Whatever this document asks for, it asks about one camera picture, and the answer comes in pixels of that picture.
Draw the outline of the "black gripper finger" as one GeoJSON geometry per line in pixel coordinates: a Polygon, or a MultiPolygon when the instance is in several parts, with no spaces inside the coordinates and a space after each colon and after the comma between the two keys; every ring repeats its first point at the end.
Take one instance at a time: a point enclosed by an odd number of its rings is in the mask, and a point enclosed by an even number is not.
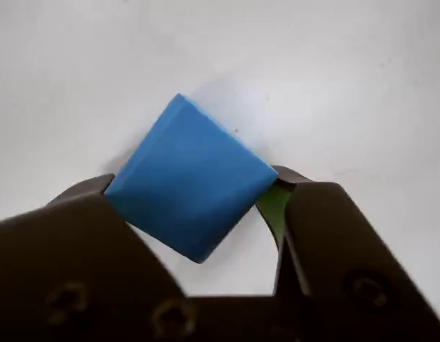
{"type": "Polygon", "coordinates": [[[0,341],[184,341],[195,312],[106,174],[0,221],[0,341]]]}
{"type": "Polygon", "coordinates": [[[300,341],[440,341],[440,319],[335,182],[277,166],[257,201],[279,260],[274,293],[295,298],[300,341]]]}

